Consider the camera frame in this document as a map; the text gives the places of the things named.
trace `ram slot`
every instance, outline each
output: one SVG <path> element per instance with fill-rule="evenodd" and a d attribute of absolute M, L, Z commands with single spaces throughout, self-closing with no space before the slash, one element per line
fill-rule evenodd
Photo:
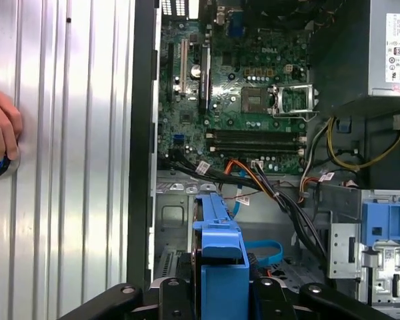
<path fill-rule="evenodd" d="M 297 145 L 269 144 L 262 143 L 220 143 L 212 142 L 208 144 L 210 152 L 219 153 L 282 153 L 296 155 L 301 152 L 301 148 Z"/>
<path fill-rule="evenodd" d="M 179 78 L 181 84 L 181 93 L 187 90 L 187 64 L 188 64 L 188 40 L 181 41 L 181 76 Z"/>
<path fill-rule="evenodd" d="M 206 131 L 206 140 L 229 143 L 299 143 L 299 134 L 295 132 L 216 130 Z"/>

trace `human hand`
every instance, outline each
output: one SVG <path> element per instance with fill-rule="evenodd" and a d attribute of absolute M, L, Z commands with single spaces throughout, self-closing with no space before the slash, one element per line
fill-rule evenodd
<path fill-rule="evenodd" d="M 22 118 L 11 100 L 0 92 L 0 161 L 6 156 L 18 158 L 17 139 L 22 132 Z"/>

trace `power connector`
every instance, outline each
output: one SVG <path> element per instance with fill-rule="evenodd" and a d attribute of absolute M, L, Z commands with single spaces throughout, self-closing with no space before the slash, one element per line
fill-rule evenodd
<path fill-rule="evenodd" d="M 400 130 L 400 115 L 393 116 L 393 130 Z"/>

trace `power supply label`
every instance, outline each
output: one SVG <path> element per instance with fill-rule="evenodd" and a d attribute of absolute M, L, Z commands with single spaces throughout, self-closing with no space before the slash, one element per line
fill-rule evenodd
<path fill-rule="evenodd" d="M 400 13 L 387 13 L 385 81 L 400 83 Z"/>

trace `power supply unit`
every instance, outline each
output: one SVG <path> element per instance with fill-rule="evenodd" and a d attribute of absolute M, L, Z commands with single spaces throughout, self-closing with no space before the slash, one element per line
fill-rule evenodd
<path fill-rule="evenodd" d="M 333 0 L 311 36 L 318 109 L 374 117 L 400 110 L 400 0 Z"/>

